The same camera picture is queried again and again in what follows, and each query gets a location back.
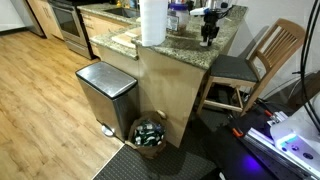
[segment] laminate flooring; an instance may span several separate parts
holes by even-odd
[[[0,179],[91,179],[123,146],[101,133],[75,76],[97,61],[55,38],[0,36]]]

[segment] wooden chair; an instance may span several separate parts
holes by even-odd
[[[305,30],[301,26],[285,19],[278,19],[257,45],[249,60],[220,55],[211,66],[210,77],[202,94],[197,114],[200,115],[203,105],[207,104],[237,111],[241,113],[241,116],[244,115],[274,74],[303,44],[304,37]],[[254,65],[257,58],[262,62],[266,71],[262,77]],[[239,106],[208,100],[208,92],[214,84],[234,88]],[[241,86],[252,88],[245,104],[239,92]]]

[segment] paper towel roll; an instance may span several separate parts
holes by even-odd
[[[161,44],[166,37],[167,0],[140,0],[142,46]]]

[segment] black seat cushion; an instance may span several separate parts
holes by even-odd
[[[226,55],[219,55],[211,65],[211,76],[258,82],[246,59]]]

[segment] glass jar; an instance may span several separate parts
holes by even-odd
[[[186,32],[189,18],[187,4],[171,3],[168,9],[167,32],[178,36],[183,35]]]

